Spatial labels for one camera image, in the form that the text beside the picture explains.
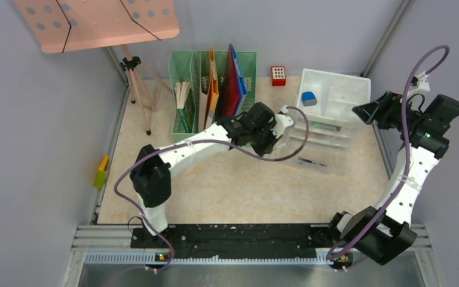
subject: table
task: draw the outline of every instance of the table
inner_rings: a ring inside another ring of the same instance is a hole
[[[293,105],[301,77],[288,77],[284,87],[272,87],[260,77],[256,100],[278,111]],[[152,135],[141,125],[139,108],[127,103],[109,171],[98,224],[125,224],[137,210],[113,192],[117,178],[135,161],[141,147],[173,143],[175,102],[163,91],[152,113]],[[266,163],[232,150],[198,162],[172,179],[167,219],[172,224],[313,223],[329,222],[335,212],[357,213],[374,205],[388,182],[374,130],[365,126],[348,154],[345,175]],[[131,180],[119,189],[137,200]]]

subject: pink board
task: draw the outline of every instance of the pink board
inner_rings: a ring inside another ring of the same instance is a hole
[[[173,0],[59,0],[59,3],[56,0],[14,0],[13,2],[45,53],[60,53],[63,49],[75,51],[153,41],[157,38],[167,39],[179,33]],[[68,21],[71,23],[71,32],[66,42],[69,32]]]

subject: gray dot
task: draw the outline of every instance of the gray dot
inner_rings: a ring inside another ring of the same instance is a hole
[[[45,9],[45,11],[48,12],[48,13],[52,13],[54,11],[54,8],[52,8],[52,6],[50,6],[50,5],[45,5],[45,7],[43,7],[43,9]]]
[[[34,8],[32,8],[32,7],[25,8],[25,11],[27,11],[27,13],[29,13],[31,15],[36,14],[36,10],[34,10]]]

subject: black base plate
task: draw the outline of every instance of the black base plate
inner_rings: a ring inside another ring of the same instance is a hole
[[[335,243],[328,225],[319,224],[176,224],[161,234],[176,258],[315,258],[316,248]],[[168,248],[145,228],[135,228],[132,238],[131,248]]]

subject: red cube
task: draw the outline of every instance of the red cube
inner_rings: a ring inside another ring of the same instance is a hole
[[[286,69],[284,66],[272,66],[272,86],[286,85]]]

